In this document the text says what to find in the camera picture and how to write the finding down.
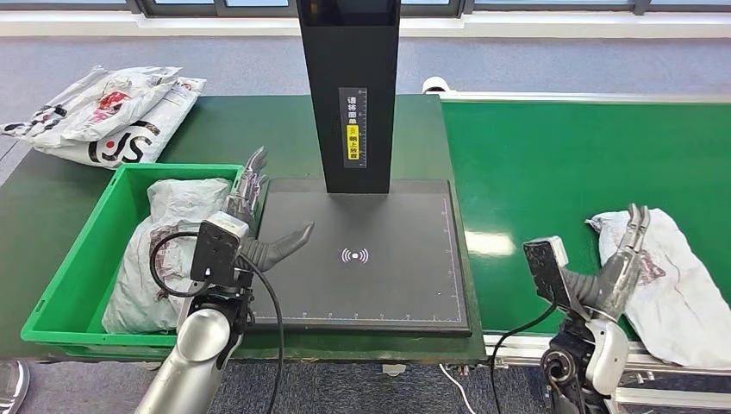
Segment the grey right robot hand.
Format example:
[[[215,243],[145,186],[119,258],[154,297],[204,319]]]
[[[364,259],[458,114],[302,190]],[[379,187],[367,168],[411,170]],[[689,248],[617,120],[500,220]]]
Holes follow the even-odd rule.
[[[605,318],[617,321],[634,291],[641,270],[641,247],[651,217],[647,206],[628,206],[625,233],[602,268],[594,275],[583,275],[561,267],[569,298],[569,312],[589,321]]]

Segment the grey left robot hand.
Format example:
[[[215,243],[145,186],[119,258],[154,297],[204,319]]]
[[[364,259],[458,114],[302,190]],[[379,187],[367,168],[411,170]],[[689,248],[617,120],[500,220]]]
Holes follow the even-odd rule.
[[[266,154],[264,146],[252,153],[244,165],[238,184],[233,187],[224,203],[224,212],[246,223],[250,228],[255,224],[259,196],[268,181],[268,177],[262,172],[266,166]],[[307,223],[303,228],[273,242],[249,237],[242,244],[241,256],[248,258],[263,273],[304,246],[314,227],[314,222]]]

